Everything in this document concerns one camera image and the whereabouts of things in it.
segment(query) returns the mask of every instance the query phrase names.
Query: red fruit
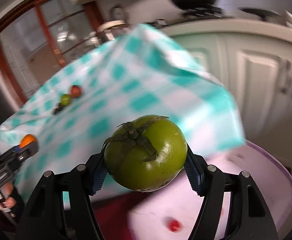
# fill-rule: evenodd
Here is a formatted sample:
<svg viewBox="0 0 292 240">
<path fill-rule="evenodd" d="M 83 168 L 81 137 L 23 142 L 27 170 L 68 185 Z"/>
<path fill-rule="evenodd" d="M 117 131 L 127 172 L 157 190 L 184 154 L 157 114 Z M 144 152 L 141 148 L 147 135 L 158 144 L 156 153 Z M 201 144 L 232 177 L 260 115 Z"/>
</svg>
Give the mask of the red fruit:
<svg viewBox="0 0 292 240">
<path fill-rule="evenodd" d="M 170 231 L 177 233 L 182 229 L 182 224 L 179 221 L 172 219 L 168 222 L 168 228 Z"/>
<path fill-rule="evenodd" d="M 71 96 L 72 98 L 79 98 L 82 95 L 82 89 L 79 86 L 71 86 Z"/>
</svg>

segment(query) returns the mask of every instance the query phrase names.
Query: gas burner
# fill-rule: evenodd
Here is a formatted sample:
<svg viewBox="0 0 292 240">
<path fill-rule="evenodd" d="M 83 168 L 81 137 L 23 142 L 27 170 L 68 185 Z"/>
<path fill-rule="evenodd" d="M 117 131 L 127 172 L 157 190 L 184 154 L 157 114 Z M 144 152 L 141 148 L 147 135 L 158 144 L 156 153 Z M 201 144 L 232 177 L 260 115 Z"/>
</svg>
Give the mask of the gas burner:
<svg viewBox="0 0 292 240">
<path fill-rule="evenodd" d="M 194 9 L 187 9 L 186 12 L 183 13 L 183 17 L 187 20 L 194 19 L 216 19 L 223 17 L 223 10 L 214 6 L 200 7 Z"/>
</svg>

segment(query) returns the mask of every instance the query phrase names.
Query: orange fruit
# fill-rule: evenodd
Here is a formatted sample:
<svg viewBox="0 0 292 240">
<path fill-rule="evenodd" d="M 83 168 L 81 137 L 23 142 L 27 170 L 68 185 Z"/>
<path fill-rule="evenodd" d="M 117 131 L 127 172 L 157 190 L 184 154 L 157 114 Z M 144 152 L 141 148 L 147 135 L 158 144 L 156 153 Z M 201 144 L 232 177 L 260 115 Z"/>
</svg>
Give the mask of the orange fruit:
<svg viewBox="0 0 292 240">
<path fill-rule="evenodd" d="M 19 144 L 19 148 L 22 149 L 25 147 L 27 144 L 31 142 L 36 142 L 36 137 L 32 134 L 27 134 L 24 136 L 24 138 L 21 140 L 21 143 Z"/>
</svg>

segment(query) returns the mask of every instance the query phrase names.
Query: checkered tablecloth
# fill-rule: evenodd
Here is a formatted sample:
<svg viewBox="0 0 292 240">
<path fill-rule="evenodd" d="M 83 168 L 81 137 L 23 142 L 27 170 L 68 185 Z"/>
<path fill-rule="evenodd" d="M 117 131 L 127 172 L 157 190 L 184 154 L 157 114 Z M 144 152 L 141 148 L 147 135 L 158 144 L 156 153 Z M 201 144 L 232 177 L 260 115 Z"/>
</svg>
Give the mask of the checkered tablecloth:
<svg viewBox="0 0 292 240">
<path fill-rule="evenodd" d="M 73 84 L 83 88 L 83 96 L 52 115 Z M 231 94 L 171 38 L 138 25 L 49 79 L 0 126 L 0 152 L 28 133 L 37 137 L 39 152 L 24 162 L 15 181 L 27 201 L 46 170 L 57 174 L 85 163 L 116 126 L 146 114 L 169 116 L 193 152 L 204 157 L 245 142 Z M 125 191 L 107 176 L 96 198 Z"/>
</svg>

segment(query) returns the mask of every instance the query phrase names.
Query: white lid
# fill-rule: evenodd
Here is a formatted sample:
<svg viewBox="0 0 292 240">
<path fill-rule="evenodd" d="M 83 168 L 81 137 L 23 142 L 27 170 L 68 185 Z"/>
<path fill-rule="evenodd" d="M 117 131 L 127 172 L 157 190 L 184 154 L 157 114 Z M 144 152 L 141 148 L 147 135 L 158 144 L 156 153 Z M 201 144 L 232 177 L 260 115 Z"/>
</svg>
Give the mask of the white lid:
<svg viewBox="0 0 292 240">
<path fill-rule="evenodd" d="M 118 26 L 118 25 L 123 25 L 123 24 L 126 24 L 126 23 L 124 21 L 121 21 L 121 20 L 105 22 L 97 28 L 97 32 L 101 33 L 109 28 L 112 28 L 112 27 Z"/>
</svg>

